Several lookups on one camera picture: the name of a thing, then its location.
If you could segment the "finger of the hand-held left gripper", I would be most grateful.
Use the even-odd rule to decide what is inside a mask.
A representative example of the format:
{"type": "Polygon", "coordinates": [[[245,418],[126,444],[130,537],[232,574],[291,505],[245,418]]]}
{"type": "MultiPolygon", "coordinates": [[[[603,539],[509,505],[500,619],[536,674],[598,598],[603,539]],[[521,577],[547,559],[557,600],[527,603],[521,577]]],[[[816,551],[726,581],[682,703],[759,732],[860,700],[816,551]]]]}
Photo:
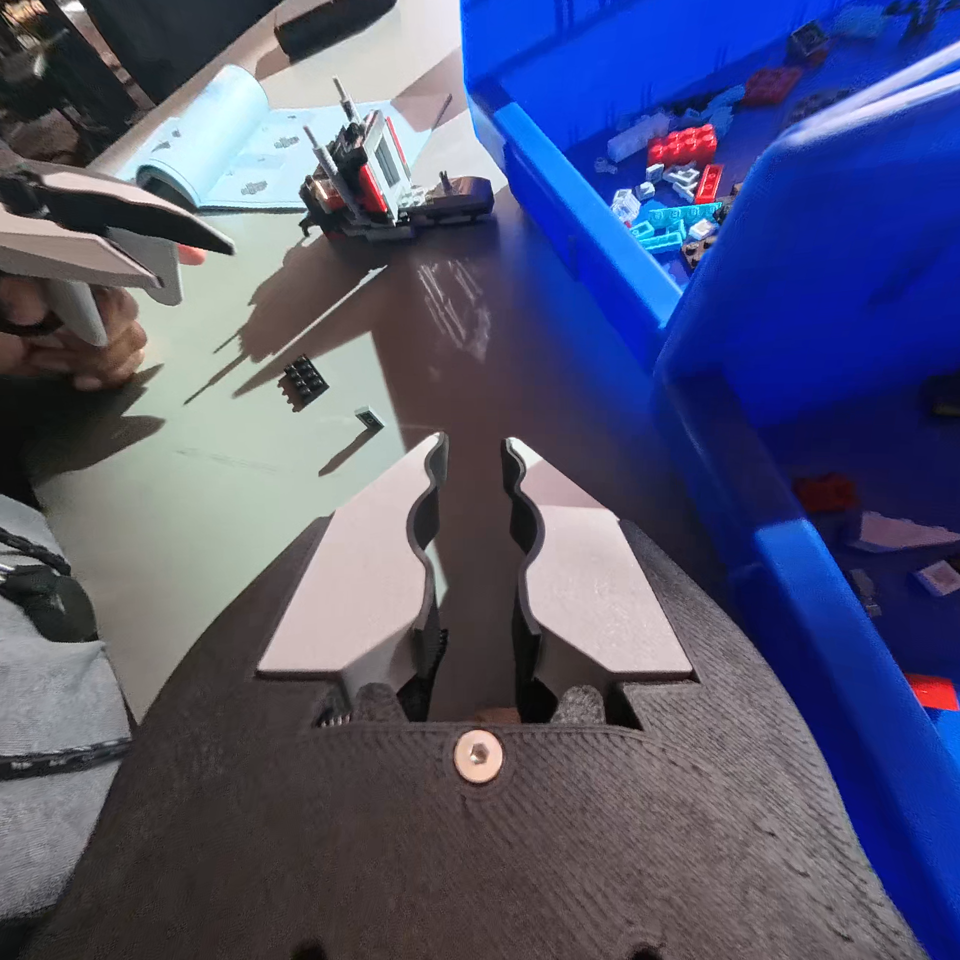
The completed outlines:
{"type": "Polygon", "coordinates": [[[178,306],[184,299],[176,244],[119,227],[100,235],[2,212],[1,270],[47,281],[140,289],[164,306],[178,306]]]}
{"type": "Polygon", "coordinates": [[[63,169],[29,174],[33,194],[57,224],[87,234],[121,230],[232,256],[234,242],[187,209],[109,176],[63,169]]]}

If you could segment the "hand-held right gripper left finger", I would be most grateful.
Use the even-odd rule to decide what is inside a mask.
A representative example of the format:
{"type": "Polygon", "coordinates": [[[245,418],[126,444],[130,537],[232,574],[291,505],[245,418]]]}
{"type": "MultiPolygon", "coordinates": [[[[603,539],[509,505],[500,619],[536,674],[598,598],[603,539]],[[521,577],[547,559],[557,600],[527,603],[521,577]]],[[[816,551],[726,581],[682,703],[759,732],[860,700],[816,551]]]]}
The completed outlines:
{"type": "Polygon", "coordinates": [[[327,518],[256,666],[259,678],[399,692],[442,656],[433,563],[450,438],[430,434],[327,518]]]}

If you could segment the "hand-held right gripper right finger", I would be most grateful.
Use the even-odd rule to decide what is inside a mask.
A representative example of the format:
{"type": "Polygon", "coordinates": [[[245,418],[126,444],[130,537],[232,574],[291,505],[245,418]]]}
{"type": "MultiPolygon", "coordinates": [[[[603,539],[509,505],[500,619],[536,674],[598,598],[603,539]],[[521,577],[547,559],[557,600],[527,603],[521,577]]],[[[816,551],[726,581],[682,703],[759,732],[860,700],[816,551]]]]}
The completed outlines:
{"type": "Polygon", "coordinates": [[[501,444],[519,677],[546,690],[692,680],[694,666],[620,518],[528,443],[501,444]]]}

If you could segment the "black studded brick plate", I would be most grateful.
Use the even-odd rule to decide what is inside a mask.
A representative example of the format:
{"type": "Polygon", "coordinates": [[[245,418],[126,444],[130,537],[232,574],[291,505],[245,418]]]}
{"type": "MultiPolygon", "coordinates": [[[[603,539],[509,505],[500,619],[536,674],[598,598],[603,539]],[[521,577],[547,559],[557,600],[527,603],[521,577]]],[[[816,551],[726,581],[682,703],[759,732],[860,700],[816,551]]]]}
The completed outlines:
{"type": "Polygon", "coordinates": [[[329,382],[305,354],[300,354],[283,367],[278,387],[294,413],[303,412],[330,390],[329,382]]]}

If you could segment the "toy brick truck model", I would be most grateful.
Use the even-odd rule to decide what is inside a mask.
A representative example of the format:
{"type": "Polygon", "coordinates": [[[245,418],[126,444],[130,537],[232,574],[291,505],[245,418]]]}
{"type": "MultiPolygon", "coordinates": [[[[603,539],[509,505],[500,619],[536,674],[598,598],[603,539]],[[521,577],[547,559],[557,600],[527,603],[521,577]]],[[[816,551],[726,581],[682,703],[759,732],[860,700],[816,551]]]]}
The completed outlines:
{"type": "Polygon", "coordinates": [[[305,237],[319,229],[329,240],[400,242],[425,230],[491,217],[495,191],[489,179],[441,171],[434,186],[416,183],[413,162],[420,143],[406,132],[402,115],[383,105],[362,113],[342,80],[334,76],[332,83],[345,117],[337,135],[322,143],[303,128],[317,161],[299,188],[305,237]]]}

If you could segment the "blue plastic bin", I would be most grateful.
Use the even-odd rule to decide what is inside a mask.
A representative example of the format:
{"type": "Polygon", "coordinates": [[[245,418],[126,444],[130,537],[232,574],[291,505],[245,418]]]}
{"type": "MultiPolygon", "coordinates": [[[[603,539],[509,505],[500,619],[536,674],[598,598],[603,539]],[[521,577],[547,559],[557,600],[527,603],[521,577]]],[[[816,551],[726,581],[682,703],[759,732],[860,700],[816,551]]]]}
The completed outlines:
{"type": "Polygon", "coordinates": [[[958,376],[958,119],[955,41],[775,138],[681,296],[654,394],[746,633],[932,958],[958,958],[958,723],[869,625],[777,441],[958,376]]]}
{"type": "Polygon", "coordinates": [[[513,197],[646,369],[687,286],[678,252],[627,241],[610,204],[642,183],[647,146],[608,143],[711,123],[716,190],[735,192],[818,90],[870,86],[958,41],[958,2],[462,2],[467,103],[513,197]]]}

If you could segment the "person's left forearm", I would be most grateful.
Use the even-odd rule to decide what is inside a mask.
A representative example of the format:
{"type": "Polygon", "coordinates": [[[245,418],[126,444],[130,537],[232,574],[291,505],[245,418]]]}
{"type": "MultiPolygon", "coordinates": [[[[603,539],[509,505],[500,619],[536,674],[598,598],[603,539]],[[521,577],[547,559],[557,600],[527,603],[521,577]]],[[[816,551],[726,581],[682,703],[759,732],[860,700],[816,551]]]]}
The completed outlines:
{"type": "Polygon", "coordinates": [[[70,452],[82,419],[66,379],[1,377],[1,494],[42,511],[36,485],[70,452]]]}

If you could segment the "person's left hand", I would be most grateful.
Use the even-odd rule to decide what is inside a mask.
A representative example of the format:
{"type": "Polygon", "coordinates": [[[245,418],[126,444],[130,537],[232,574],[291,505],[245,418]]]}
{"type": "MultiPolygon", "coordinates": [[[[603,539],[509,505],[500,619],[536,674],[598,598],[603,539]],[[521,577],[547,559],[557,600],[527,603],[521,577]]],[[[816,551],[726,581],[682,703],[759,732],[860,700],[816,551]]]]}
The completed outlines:
{"type": "Polygon", "coordinates": [[[128,383],[143,364],[148,343],[138,304],[126,289],[95,286],[92,294],[106,335],[104,346],[87,343],[64,326],[21,337],[10,330],[48,326],[52,311],[40,281],[2,275],[2,377],[65,379],[88,392],[128,383]]]}

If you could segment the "light blue instruction booklet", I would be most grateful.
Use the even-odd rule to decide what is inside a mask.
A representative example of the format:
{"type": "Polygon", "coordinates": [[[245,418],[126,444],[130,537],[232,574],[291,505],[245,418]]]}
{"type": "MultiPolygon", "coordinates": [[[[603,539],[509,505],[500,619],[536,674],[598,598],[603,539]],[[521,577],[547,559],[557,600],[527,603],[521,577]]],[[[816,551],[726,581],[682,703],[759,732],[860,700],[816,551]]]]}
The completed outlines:
{"type": "Polygon", "coordinates": [[[340,104],[274,109],[253,74],[228,65],[114,175],[201,213],[302,210],[318,164],[305,128],[329,145],[348,122],[340,104]]]}

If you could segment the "black office chair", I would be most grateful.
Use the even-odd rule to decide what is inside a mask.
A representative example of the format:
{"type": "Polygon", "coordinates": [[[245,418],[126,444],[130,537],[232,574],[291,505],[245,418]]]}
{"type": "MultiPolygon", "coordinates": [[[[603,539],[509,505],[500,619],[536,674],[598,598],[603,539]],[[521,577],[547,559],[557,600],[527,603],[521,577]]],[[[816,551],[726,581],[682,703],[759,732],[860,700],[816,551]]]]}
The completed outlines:
{"type": "Polygon", "coordinates": [[[273,11],[278,1],[83,1],[138,87],[159,104],[273,11]]]}

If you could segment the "black rectangular box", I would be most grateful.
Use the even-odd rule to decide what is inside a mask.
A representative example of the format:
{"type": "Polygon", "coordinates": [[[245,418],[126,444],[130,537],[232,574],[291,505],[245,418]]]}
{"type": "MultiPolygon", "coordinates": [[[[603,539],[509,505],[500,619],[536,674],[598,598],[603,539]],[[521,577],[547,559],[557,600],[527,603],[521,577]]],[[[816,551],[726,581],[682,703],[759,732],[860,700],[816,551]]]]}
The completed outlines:
{"type": "Polygon", "coordinates": [[[396,5],[396,1],[283,2],[273,35],[289,61],[298,63],[366,30],[396,5]]]}

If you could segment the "pile of mixed toy bricks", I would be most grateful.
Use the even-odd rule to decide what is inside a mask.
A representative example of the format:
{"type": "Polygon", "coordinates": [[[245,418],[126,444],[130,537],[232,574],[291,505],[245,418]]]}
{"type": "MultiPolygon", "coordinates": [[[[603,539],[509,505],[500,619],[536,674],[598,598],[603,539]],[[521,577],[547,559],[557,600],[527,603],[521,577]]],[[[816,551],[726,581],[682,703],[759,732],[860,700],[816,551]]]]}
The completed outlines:
{"type": "Polygon", "coordinates": [[[777,451],[854,594],[930,714],[958,723],[958,375],[801,414],[777,451]]]}
{"type": "Polygon", "coordinates": [[[958,40],[958,2],[830,2],[758,49],[626,113],[588,171],[613,216],[685,287],[781,134],[958,40]]]}

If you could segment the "grey hoodie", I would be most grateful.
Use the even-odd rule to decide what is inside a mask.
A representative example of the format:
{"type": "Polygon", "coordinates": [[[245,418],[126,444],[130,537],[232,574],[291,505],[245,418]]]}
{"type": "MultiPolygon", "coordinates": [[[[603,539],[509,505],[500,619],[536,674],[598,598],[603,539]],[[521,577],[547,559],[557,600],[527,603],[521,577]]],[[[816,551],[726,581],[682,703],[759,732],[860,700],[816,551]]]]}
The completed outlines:
{"type": "Polygon", "coordinates": [[[132,743],[93,606],[43,515],[1,498],[1,920],[36,922],[88,846],[132,743]]]}

